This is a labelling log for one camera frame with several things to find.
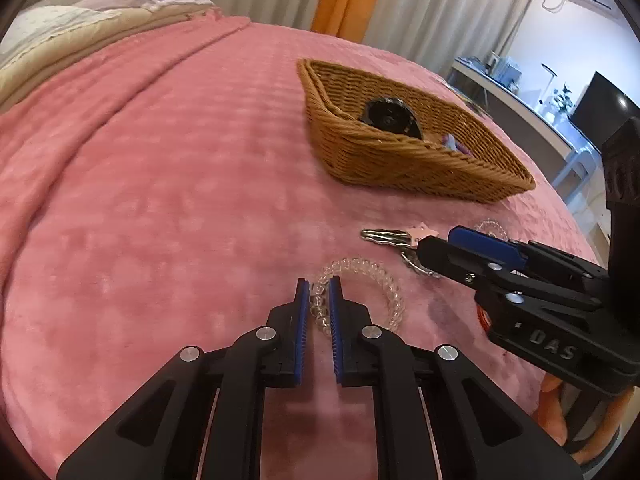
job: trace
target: blue gripper pad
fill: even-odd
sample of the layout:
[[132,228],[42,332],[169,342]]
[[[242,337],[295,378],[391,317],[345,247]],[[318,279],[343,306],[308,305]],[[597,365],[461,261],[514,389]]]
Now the blue gripper pad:
[[335,282],[327,284],[329,303],[329,316],[331,319],[331,343],[334,353],[334,373],[338,384],[342,383],[342,373],[344,366],[342,362],[342,334],[340,333],[340,321],[338,316],[338,302],[340,301],[340,291],[335,286]]
[[306,319],[307,309],[309,303],[309,282],[304,282],[302,301],[298,305],[298,326],[296,330],[296,356],[294,365],[294,376],[296,378],[296,384],[302,382],[302,370],[305,363],[305,348],[306,348]]
[[454,227],[449,231],[447,240],[457,247],[473,251],[510,269],[522,271],[527,264],[516,245],[467,227]]

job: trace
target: white wall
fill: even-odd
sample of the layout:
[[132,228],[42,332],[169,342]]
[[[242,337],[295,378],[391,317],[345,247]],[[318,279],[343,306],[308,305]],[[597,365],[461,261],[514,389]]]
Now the white wall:
[[[640,42],[624,18],[606,18],[570,1],[553,14],[542,1],[532,1],[508,51],[522,70],[520,97],[537,102],[550,78],[540,66],[545,63],[558,74],[550,90],[566,82],[574,102],[598,71],[640,106]],[[560,2],[546,0],[546,6]]]

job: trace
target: purple object in basket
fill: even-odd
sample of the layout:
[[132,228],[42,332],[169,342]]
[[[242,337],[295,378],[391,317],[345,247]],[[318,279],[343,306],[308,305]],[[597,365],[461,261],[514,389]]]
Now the purple object in basket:
[[473,153],[471,153],[471,150],[468,147],[466,147],[464,144],[458,142],[452,134],[443,135],[442,143],[445,146],[447,146],[450,150],[464,153],[465,155],[473,156]]

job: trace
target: wicker basket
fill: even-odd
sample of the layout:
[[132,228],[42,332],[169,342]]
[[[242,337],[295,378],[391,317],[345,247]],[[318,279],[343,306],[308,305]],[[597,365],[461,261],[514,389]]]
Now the wicker basket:
[[[534,189],[529,171],[471,113],[427,92],[362,70],[312,59],[298,61],[311,142],[326,170],[349,184],[399,187],[497,202]],[[416,115],[424,141],[382,132],[357,119],[374,98],[401,98]],[[473,153],[441,144],[453,134]]]

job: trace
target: transparent bracelet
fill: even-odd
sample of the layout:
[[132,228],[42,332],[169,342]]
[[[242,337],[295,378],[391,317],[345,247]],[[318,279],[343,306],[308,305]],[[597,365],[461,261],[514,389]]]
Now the transparent bracelet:
[[344,258],[335,260],[322,269],[320,275],[314,280],[309,295],[311,315],[316,319],[316,326],[325,336],[331,336],[331,321],[326,300],[327,283],[329,280],[345,272],[364,274],[379,284],[385,292],[389,316],[385,328],[395,332],[402,321],[404,303],[396,280],[380,264],[372,263],[364,258]]
[[507,241],[509,237],[507,236],[507,231],[504,230],[497,221],[492,218],[487,218],[482,220],[479,224],[477,224],[474,229],[480,233],[484,233],[485,235],[492,236],[494,238],[498,238],[499,240]]

